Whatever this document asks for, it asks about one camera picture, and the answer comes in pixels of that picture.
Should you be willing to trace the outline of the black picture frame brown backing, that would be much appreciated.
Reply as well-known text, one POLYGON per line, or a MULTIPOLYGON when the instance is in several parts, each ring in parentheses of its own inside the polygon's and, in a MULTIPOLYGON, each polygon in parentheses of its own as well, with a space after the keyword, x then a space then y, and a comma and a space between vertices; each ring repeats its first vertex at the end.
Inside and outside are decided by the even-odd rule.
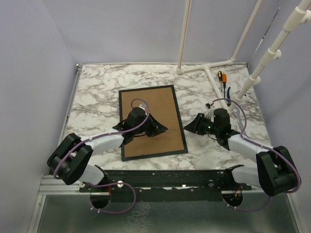
POLYGON ((147 103, 148 120, 130 132, 121 146, 121 160, 146 159, 188 153, 177 97, 173 85, 119 91, 121 130, 144 120, 138 108, 147 103))

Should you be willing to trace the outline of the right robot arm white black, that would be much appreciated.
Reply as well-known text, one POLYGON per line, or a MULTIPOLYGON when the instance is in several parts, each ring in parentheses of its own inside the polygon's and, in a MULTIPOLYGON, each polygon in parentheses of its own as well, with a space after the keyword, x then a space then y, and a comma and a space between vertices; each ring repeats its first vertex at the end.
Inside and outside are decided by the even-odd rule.
POLYGON ((301 178, 286 147, 276 148, 261 145, 241 136, 231 128, 226 109, 216 109, 214 118, 198 113, 195 119, 184 126, 184 130, 197 135, 212 134, 218 144, 227 150, 244 155, 256 163, 256 168, 239 166, 224 176, 223 184, 234 190, 241 183, 260 187, 270 197, 298 189, 301 178))

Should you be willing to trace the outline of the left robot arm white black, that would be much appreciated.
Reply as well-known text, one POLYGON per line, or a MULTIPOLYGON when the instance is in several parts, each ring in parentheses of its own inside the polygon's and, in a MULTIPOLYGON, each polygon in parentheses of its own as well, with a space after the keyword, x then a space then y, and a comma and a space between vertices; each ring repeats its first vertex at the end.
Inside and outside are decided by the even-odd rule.
POLYGON ((132 142, 135 137, 154 137, 168 130, 142 107, 134 107, 127 118, 111 130, 89 137, 68 134, 47 160, 56 179, 71 185, 76 181, 90 183, 94 190, 106 189, 105 172, 89 165, 91 156, 132 142))

